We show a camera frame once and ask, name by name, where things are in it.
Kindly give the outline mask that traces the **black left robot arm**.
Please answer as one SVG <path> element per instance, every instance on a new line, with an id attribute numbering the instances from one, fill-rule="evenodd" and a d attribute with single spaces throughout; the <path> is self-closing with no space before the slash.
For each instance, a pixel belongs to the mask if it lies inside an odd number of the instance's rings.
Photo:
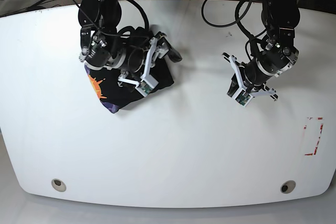
<path id="1" fill-rule="evenodd" d="M 237 4 L 235 20 L 248 37 L 252 59 L 244 63 L 225 55 L 235 72 L 227 94 L 238 102 L 257 95 L 277 99 L 275 90 L 268 88 L 266 82 L 292 68 L 297 61 L 299 52 L 294 46 L 295 27 L 300 20 L 297 0 L 262 0 L 261 17 L 266 30 L 262 40 L 252 35 L 239 20 L 239 11 L 245 1 Z"/>

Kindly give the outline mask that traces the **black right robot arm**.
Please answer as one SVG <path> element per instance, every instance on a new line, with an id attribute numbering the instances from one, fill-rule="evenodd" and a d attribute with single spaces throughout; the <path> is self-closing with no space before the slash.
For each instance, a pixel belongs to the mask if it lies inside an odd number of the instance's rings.
<path id="1" fill-rule="evenodd" d="M 156 62 L 165 56 L 172 62 L 180 62 L 182 57 L 167 41 L 165 33 L 154 34 L 150 30 L 144 9 L 134 0 L 126 1 L 140 12 L 142 27 L 117 29 L 122 15 L 119 0 L 82 0 L 78 12 L 79 59 L 91 70 L 118 69 L 120 84 L 132 84 L 148 94 L 159 83 L 150 74 Z"/>

